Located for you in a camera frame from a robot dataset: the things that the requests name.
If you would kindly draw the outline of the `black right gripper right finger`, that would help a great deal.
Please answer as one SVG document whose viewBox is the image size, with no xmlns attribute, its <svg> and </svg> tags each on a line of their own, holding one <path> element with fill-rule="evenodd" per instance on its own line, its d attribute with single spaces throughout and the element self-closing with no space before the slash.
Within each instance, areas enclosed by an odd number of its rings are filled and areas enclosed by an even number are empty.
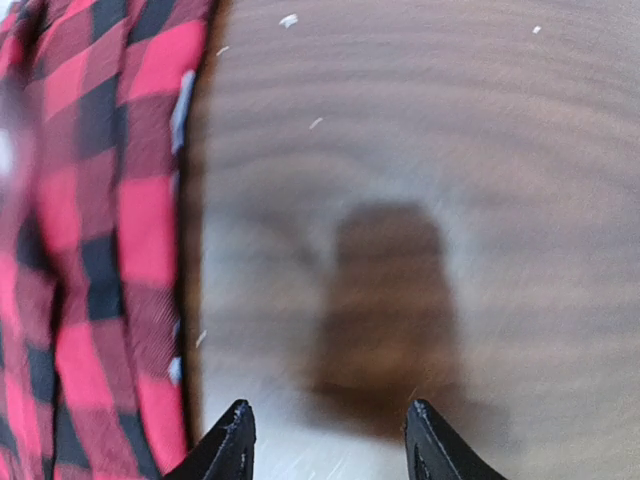
<svg viewBox="0 0 640 480">
<path fill-rule="evenodd" d="M 404 432 L 410 480 L 505 480 L 424 399 L 411 403 Z"/>
</svg>

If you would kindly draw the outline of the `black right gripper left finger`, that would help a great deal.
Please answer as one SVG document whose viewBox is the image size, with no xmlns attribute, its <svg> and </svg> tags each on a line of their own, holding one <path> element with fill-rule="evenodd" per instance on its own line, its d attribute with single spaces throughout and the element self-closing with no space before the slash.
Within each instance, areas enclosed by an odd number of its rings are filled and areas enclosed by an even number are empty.
<svg viewBox="0 0 640 480">
<path fill-rule="evenodd" d="M 253 409 L 236 400 L 165 480 L 252 480 L 256 426 Z"/>
</svg>

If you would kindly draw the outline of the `red black plaid shirt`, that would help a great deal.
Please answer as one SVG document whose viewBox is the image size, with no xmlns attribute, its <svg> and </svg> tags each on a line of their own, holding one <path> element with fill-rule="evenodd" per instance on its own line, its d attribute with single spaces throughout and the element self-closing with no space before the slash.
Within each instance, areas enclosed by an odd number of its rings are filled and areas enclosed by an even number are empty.
<svg viewBox="0 0 640 480">
<path fill-rule="evenodd" d="M 18 1 L 1 196 L 1 475 L 158 479 L 186 457 L 179 152 L 208 1 Z"/>
</svg>

